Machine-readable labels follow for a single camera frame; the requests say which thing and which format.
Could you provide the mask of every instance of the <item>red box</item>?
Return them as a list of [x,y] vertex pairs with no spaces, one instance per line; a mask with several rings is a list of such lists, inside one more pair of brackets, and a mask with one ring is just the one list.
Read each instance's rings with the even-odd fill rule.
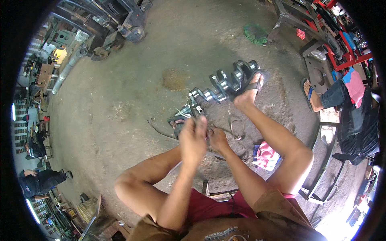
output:
[[296,36],[298,36],[301,40],[305,39],[306,34],[304,31],[300,29],[296,29]]

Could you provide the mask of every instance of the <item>mechanic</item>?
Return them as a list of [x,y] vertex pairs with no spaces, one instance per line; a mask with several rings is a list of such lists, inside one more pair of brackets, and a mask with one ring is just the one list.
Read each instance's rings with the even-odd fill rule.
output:
[[72,178],[72,173],[62,170],[59,172],[53,170],[44,170],[37,172],[36,170],[22,170],[19,174],[19,183],[22,187],[23,194],[30,201],[37,201],[48,198],[45,195],[51,188],[59,183],[64,182],[67,178]]
[[[294,199],[312,163],[312,151],[285,127],[254,104],[264,78],[255,74],[248,89],[234,100],[283,161],[265,181],[229,147],[224,132],[215,128],[211,146],[228,163],[239,191],[217,202],[192,188],[196,169],[207,150],[207,120],[190,118],[179,134],[180,145],[125,170],[115,182],[121,201],[143,218],[131,240],[326,240],[315,231]],[[153,185],[180,161],[170,194]]]
[[[303,85],[306,95],[310,87],[307,80]],[[356,108],[343,80],[338,79],[321,96],[312,91],[309,100],[314,112],[343,104],[337,138],[343,154],[356,156],[351,161],[353,165],[361,163],[367,155],[379,152],[378,107],[372,108],[371,99],[371,90],[366,86],[362,103]]]
[[43,141],[46,139],[46,131],[42,130],[40,131],[39,134],[36,135],[36,143],[34,142],[34,138],[32,137],[33,135],[33,130],[32,127],[30,128],[30,134],[29,138],[26,141],[24,147],[28,151],[28,154],[30,157],[34,158],[39,158],[39,157],[44,157],[46,155],[46,148],[43,144]]

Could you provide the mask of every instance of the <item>knee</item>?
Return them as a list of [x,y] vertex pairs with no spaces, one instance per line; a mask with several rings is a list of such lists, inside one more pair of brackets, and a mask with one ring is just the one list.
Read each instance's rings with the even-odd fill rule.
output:
[[120,174],[114,182],[114,190],[119,199],[133,194],[139,187],[139,180],[130,172]]
[[303,158],[302,158],[303,165],[311,168],[312,164],[313,164],[313,152],[312,152],[312,150],[309,149],[308,147],[306,147],[301,152],[302,152],[302,156],[303,156]]

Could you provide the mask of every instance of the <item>bucket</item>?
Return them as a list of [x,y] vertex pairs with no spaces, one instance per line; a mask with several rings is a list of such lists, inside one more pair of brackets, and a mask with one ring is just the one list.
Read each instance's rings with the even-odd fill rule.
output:
[[[87,200],[86,202],[79,203],[76,206],[76,209],[78,210],[79,215],[82,217],[82,219],[89,223],[93,216],[95,215],[95,211],[97,210],[97,203],[98,199],[95,197]],[[104,209],[102,205],[100,206],[99,216],[104,212]]]

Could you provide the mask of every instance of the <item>pink rag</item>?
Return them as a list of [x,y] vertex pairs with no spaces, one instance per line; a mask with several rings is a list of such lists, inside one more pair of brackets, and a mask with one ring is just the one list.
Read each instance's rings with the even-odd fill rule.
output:
[[345,83],[349,95],[351,97],[351,102],[355,104],[356,108],[359,108],[362,104],[362,97],[364,94],[365,87],[362,82],[362,78],[357,71],[351,72],[350,82]]
[[257,151],[256,161],[252,163],[258,167],[272,171],[279,158],[279,154],[264,141],[260,144],[259,150]]

